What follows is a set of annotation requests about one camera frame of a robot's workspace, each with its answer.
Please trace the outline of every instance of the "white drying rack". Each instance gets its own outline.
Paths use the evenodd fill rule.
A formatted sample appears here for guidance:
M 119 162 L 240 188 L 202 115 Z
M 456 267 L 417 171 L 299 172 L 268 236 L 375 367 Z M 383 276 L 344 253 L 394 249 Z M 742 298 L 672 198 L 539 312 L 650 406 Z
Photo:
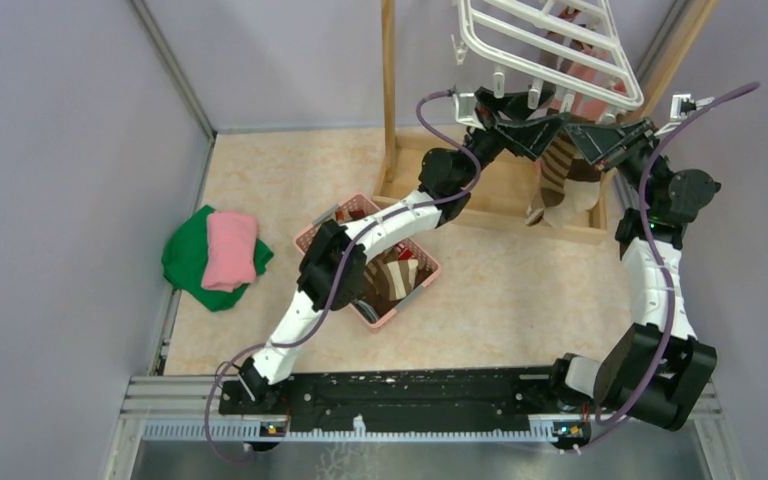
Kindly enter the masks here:
M 542 4 L 541 8 L 535 8 L 519 0 L 456 0 L 458 6 L 458 23 L 460 36 L 469 50 L 484 57 L 497 65 L 502 65 L 513 70 L 534 77 L 532 89 L 542 85 L 543 81 L 553 83 L 576 94 L 587 95 L 591 98 L 602 100 L 618 109 L 618 111 L 633 111 L 643 104 L 643 92 L 637 83 L 628 58 L 620 45 L 614 19 L 608 0 L 539 0 L 532 3 Z M 490 13 L 476 10 L 473 3 L 486 3 L 495 9 L 487 9 Z M 590 18 L 590 28 L 584 28 L 575 23 L 568 22 L 551 13 L 556 6 L 571 7 L 580 10 Z M 591 45 L 607 53 L 606 60 L 588 55 L 575 50 L 565 44 L 556 43 L 536 33 L 523 30 L 494 16 L 495 13 L 510 14 L 520 20 L 528 22 L 536 29 L 546 29 L 557 32 L 569 39 L 577 40 L 583 44 Z M 475 25 L 482 25 L 506 37 L 537 47 L 558 57 L 569 59 L 575 63 L 593 68 L 606 75 L 613 82 L 598 84 L 591 83 L 575 76 L 541 65 L 533 60 L 525 59 L 515 53 L 504 50 L 501 46 L 493 46 L 485 42 L 475 32 Z M 615 91 L 610 88 L 618 81 L 623 82 L 626 92 Z

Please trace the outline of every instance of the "green cloth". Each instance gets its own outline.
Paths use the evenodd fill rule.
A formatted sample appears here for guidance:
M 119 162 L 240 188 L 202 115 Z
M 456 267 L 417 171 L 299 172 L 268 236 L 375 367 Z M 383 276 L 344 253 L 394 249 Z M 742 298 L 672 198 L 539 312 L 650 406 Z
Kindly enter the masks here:
M 205 205 L 184 222 L 163 249 L 163 276 L 176 288 L 186 290 L 211 312 L 233 307 L 243 296 L 249 284 L 233 292 L 217 292 L 201 288 L 201 278 L 207 267 L 207 216 L 215 210 Z M 260 239 L 254 247 L 254 269 L 258 275 L 266 272 L 266 264 L 273 257 L 272 250 Z

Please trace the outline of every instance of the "wooden tray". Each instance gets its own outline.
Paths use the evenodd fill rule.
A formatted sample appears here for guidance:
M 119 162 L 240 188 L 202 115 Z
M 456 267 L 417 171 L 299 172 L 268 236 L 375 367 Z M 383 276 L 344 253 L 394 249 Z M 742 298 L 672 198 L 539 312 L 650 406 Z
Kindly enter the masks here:
M 395 165 L 392 173 L 387 175 L 389 162 L 385 156 L 372 200 L 383 208 L 398 202 L 416 189 L 422 157 L 426 151 L 435 147 L 451 148 L 432 135 L 397 133 Z M 472 191 L 472 198 L 454 223 L 588 244 L 601 243 L 607 237 L 604 194 L 599 197 L 595 207 L 579 214 L 563 228 L 526 225 L 525 212 L 536 186 L 534 163 L 505 151 L 481 173 L 481 180 Z

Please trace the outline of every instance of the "beige tabletop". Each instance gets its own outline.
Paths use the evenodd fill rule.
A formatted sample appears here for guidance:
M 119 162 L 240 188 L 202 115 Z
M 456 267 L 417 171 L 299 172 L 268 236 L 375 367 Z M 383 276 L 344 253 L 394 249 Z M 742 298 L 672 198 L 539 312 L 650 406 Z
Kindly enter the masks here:
M 377 128 L 217 138 L 203 202 L 255 215 L 275 258 L 230 310 L 181 296 L 166 375 L 212 374 L 268 338 L 298 277 L 293 236 L 349 195 L 372 193 L 383 144 Z M 613 232 L 619 207 L 607 197 Z M 601 360 L 630 323 L 608 237 L 590 246 L 458 225 L 421 233 L 414 239 L 441 263 L 437 281 L 377 331 L 348 309 L 332 312 L 295 370 L 542 365 L 567 352 Z

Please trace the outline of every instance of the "wall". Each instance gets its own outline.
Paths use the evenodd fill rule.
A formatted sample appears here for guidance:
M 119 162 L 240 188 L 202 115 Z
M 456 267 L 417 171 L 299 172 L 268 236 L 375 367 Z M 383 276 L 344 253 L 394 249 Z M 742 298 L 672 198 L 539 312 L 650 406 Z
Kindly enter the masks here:
M 378 0 L 148 0 L 214 126 L 274 130 L 383 122 Z M 636 64 L 671 1 L 612 0 L 629 60 Z M 489 84 L 491 64 L 455 66 L 450 0 L 396 0 L 397 122 L 415 124 L 426 94 L 467 81 Z M 520 75 L 511 89 L 524 89 Z M 432 121 L 453 123 L 447 102 Z
M 688 313 L 717 347 L 715 384 L 751 478 L 768 478 L 768 2 L 720 6 L 669 92 L 761 88 L 686 130 L 670 157 L 723 183 L 691 225 L 682 261 Z
M 0 0 L 0 479 L 100 476 L 206 148 L 125 1 Z

